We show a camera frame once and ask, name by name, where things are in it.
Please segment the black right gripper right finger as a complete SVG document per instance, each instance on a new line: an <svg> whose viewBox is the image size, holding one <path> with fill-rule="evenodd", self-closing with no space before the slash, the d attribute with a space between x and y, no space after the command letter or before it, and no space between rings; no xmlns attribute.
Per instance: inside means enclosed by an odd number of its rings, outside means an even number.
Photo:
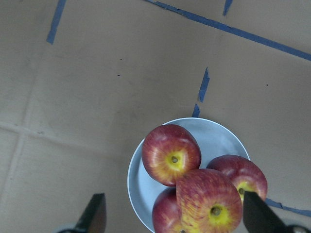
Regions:
<svg viewBox="0 0 311 233"><path fill-rule="evenodd" d="M249 233L292 232L256 192L244 193L243 223Z"/></svg>

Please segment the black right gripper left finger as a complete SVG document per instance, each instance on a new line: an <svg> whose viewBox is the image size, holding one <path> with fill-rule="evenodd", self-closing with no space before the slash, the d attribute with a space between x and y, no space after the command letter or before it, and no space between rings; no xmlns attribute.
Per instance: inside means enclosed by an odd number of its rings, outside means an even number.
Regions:
<svg viewBox="0 0 311 233"><path fill-rule="evenodd" d="M94 194L77 221L78 233L104 233L106 229L106 200L104 193Z"/></svg>

